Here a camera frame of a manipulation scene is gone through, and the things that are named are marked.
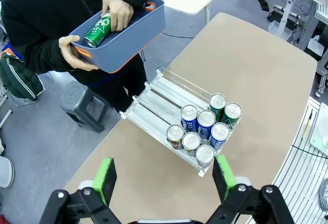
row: white stripe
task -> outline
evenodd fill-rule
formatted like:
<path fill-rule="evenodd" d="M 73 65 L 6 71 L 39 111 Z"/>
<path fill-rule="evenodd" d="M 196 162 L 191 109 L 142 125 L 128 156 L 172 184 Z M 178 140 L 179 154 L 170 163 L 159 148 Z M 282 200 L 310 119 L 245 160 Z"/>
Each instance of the white stripe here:
<path fill-rule="evenodd" d="M 31 94 L 31 96 L 33 98 L 36 98 L 36 96 L 34 95 L 34 93 L 31 91 L 31 89 L 29 89 L 25 83 L 19 78 L 19 76 L 16 74 L 14 68 L 9 64 L 9 60 L 7 58 L 7 64 L 9 66 L 9 68 L 11 69 L 11 72 L 15 75 L 16 79 L 21 83 L 21 85 Z"/>
<path fill-rule="evenodd" d="M 41 85 L 42 85 L 42 88 L 43 88 L 43 90 L 42 91 L 40 91 L 36 96 L 39 96 L 41 93 L 43 93 L 44 91 L 45 91 L 45 86 L 43 85 L 43 82 L 42 82 L 42 80 L 40 79 L 40 77 L 36 74 L 36 76 L 39 78 L 39 80 L 40 80 L 40 82 L 41 82 Z"/>

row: hand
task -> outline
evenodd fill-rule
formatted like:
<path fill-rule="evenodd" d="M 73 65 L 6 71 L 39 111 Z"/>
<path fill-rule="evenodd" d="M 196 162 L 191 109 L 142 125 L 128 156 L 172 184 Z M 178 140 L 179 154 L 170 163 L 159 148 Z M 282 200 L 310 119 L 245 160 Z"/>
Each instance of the hand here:
<path fill-rule="evenodd" d="M 78 53 L 75 48 L 71 48 L 70 43 L 79 41 L 80 37 L 76 35 L 69 35 L 66 37 L 61 37 L 59 39 L 59 48 L 63 58 L 68 62 L 70 66 L 74 69 L 83 69 L 86 71 L 91 71 L 94 69 L 99 69 L 97 66 L 89 63 L 85 63 L 79 59 Z"/>
<path fill-rule="evenodd" d="M 122 0 L 102 0 L 102 13 L 105 15 L 108 10 L 111 13 L 111 31 L 122 31 L 127 28 L 133 16 L 133 7 Z"/>

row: beer can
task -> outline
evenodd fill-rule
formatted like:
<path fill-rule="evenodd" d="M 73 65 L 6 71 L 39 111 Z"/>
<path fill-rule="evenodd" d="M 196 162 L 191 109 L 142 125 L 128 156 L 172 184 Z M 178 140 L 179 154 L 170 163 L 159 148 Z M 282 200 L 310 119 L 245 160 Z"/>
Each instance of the beer can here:
<path fill-rule="evenodd" d="M 209 139 L 211 128 L 215 123 L 215 114 L 210 110 L 203 110 L 198 115 L 198 135 L 202 139 Z"/>
<path fill-rule="evenodd" d="M 181 124 L 188 132 L 197 132 L 197 115 L 197 108 L 193 105 L 186 105 L 181 109 Z"/>
<path fill-rule="evenodd" d="M 196 149 L 200 145 L 200 137 L 197 133 L 189 132 L 186 133 L 182 138 L 182 145 L 184 151 L 189 156 L 195 156 Z"/>
<path fill-rule="evenodd" d="M 211 165 L 214 160 L 214 150 L 208 145 L 201 145 L 196 150 L 196 159 L 198 165 L 201 167 L 207 167 Z"/>
<path fill-rule="evenodd" d="M 210 143 L 214 150 L 219 150 L 230 135 L 229 127 L 224 123 L 214 124 L 211 130 Z"/>
<path fill-rule="evenodd" d="M 222 122 L 227 124 L 230 129 L 233 129 L 242 114 L 242 108 L 238 103 L 228 103 L 225 106 Z"/>
<path fill-rule="evenodd" d="M 182 146 L 183 134 L 184 134 L 183 128 L 180 125 L 171 125 L 167 129 L 166 136 L 174 149 L 181 150 L 183 148 Z"/>
<path fill-rule="evenodd" d="M 224 113 L 224 107 L 227 104 L 227 98 L 221 93 L 214 93 L 210 97 L 209 110 L 215 114 L 215 121 L 219 123 Z"/>
<path fill-rule="evenodd" d="M 111 32 L 111 14 L 107 12 L 91 29 L 84 40 L 92 48 L 99 46 L 101 41 Z"/>

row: green gripper pad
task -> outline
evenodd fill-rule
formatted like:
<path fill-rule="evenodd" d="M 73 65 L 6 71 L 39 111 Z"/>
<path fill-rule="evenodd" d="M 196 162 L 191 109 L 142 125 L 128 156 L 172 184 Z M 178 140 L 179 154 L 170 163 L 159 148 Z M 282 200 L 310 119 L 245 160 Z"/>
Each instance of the green gripper pad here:
<path fill-rule="evenodd" d="M 109 206 L 116 179 L 114 159 L 104 158 L 93 180 L 92 188 L 100 195 L 106 206 Z"/>
<path fill-rule="evenodd" d="M 237 184 L 234 174 L 228 164 L 228 161 L 224 155 L 218 155 L 214 161 L 213 167 L 213 179 L 220 196 L 221 202 L 223 202 L 228 196 L 229 192 Z"/>

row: blue fabric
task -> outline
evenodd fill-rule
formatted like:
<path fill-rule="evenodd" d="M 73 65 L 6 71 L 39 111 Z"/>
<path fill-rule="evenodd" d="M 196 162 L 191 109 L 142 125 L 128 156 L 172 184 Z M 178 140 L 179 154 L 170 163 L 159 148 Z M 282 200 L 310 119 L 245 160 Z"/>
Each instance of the blue fabric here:
<path fill-rule="evenodd" d="M 21 60 L 24 61 L 24 57 L 23 55 L 19 54 L 17 51 L 15 51 L 10 43 L 5 44 L 5 46 L 3 47 L 2 51 L 6 50 L 7 48 L 10 48 L 12 50 L 13 53 L 15 53 L 15 55 Z"/>

